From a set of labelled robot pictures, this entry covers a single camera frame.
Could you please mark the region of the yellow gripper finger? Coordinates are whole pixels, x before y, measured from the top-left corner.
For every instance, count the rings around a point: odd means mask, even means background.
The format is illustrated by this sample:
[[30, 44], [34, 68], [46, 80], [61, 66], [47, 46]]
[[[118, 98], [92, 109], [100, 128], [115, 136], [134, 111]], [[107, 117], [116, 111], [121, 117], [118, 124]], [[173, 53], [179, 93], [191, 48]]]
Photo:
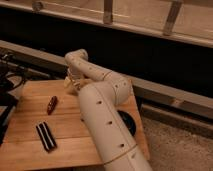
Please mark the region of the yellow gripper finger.
[[73, 84], [69, 77], [64, 79], [64, 88], [68, 94], [72, 94], [74, 92]]

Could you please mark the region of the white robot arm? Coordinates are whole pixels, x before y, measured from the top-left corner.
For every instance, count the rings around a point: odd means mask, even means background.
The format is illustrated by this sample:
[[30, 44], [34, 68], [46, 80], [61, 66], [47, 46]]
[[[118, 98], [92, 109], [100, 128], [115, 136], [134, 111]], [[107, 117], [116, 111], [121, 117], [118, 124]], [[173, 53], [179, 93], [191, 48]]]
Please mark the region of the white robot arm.
[[65, 55], [71, 87], [106, 171], [152, 171], [116, 110], [132, 91], [121, 74], [90, 63], [84, 49]]

